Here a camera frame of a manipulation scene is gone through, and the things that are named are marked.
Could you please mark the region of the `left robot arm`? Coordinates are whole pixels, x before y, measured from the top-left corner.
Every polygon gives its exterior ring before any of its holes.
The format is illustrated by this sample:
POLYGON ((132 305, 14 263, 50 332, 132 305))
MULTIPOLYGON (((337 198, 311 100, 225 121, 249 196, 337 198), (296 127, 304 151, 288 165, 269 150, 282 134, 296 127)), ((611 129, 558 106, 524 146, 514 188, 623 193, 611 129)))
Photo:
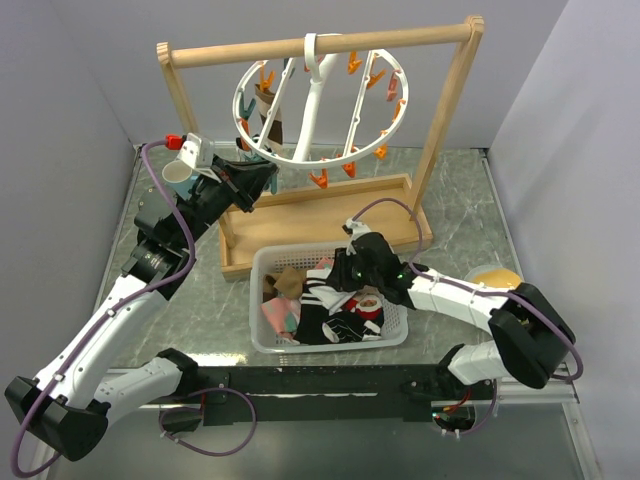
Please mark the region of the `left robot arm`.
POLYGON ((197 363, 174 348, 114 381, 104 376, 134 330, 180 288, 195 265, 196 241, 230 206, 252 211, 277 171, 265 160, 212 155, 188 199, 152 178, 135 218, 137 244, 104 302, 49 365, 7 386, 21 435, 31 433, 57 457, 77 461, 138 407, 161 397, 185 402, 197 393, 197 363))

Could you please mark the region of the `cream brown ribbed sock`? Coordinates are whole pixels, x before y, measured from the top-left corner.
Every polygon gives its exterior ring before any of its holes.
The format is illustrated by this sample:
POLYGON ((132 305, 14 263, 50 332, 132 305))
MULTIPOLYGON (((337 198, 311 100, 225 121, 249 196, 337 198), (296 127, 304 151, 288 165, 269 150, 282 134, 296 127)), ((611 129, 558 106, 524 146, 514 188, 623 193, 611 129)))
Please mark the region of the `cream brown ribbed sock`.
MULTIPOLYGON (((254 85, 254 93, 262 125, 265 125, 275 100, 275 94, 269 88, 262 90, 258 83, 254 85)), ((266 146, 276 154, 283 153, 283 121, 280 109, 277 109, 272 114, 272 123, 267 134, 266 146)))

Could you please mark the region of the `orange clothes peg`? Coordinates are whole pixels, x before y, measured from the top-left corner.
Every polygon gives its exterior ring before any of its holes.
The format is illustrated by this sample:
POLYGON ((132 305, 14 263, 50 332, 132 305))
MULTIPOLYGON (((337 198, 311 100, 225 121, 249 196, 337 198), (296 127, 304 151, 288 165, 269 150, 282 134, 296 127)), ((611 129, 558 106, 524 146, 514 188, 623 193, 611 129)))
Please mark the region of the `orange clothes peg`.
POLYGON ((322 169, 319 175, 313 172, 308 174, 309 179, 321 189, 327 189, 329 186, 329 175, 327 169, 322 169))
POLYGON ((265 66, 262 65, 259 70, 259 83, 258 83, 259 90, 261 92, 267 92, 271 88, 274 78, 275 78, 275 72, 267 71, 265 69, 265 66))
POLYGON ((343 164, 342 169, 349 178, 355 178, 357 175, 357 167, 355 161, 343 164))

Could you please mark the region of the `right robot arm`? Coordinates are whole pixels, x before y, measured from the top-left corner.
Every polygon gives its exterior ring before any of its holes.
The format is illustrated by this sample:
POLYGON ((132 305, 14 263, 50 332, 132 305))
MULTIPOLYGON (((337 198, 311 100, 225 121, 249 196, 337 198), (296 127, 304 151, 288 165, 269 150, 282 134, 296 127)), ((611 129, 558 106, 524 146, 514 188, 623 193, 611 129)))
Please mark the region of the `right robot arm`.
POLYGON ((542 389, 561 377, 557 369, 567 356, 573 356, 576 370, 565 381, 584 371, 574 333, 532 284, 490 287, 403 262, 377 232, 336 250, 329 283, 339 291, 372 287, 392 304, 439 313, 486 332, 489 340, 455 346, 442 359, 437 385, 448 398, 460 398, 480 381, 507 376, 542 389))

